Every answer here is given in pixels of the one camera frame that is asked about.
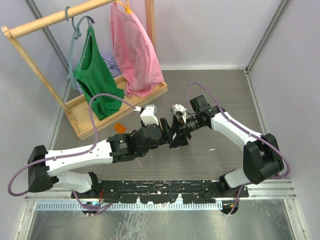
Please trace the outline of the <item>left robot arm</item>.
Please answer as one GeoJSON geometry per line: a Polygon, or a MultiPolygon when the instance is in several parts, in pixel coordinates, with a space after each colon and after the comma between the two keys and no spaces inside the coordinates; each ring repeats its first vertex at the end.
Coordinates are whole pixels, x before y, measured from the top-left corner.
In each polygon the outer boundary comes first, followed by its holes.
{"type": "Polygon", "coordinates": [[[74,173],[77,168],[114,164],[142,158],[149,150],[164,144],[171,144],[176,137],[165,118],[160,125],[142,124],[139,130],[131,133],[116,134],[90,145],[48,151],[44,145],[34,147],[28,159],[28,191],[40,193],[53,187],[75,190],[88,198],[95,198],[100,193],[98,178],[93,172],[74,173]]]}

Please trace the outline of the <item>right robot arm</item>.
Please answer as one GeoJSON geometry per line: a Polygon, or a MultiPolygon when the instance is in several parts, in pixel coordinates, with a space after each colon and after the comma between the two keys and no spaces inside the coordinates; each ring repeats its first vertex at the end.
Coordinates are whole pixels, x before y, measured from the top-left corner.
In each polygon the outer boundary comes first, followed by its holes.
{"type": "Polygon", "coordinates": [[[237,187],[246,184],[258,185],[284,169],[275,136],[250,130],[220,106],[212,107],[203,95],[191,99],[190,104],[194,111],[191,117],[187,117],[184,106],[172,105],[173,122],[169,146],[172,149],[186,146],[191,139],[191,133],[202,127],[223,134],[237,145],[243,153],[242,166],[219,177],[218,189],[223,196],[231,197],[237,187]]]}

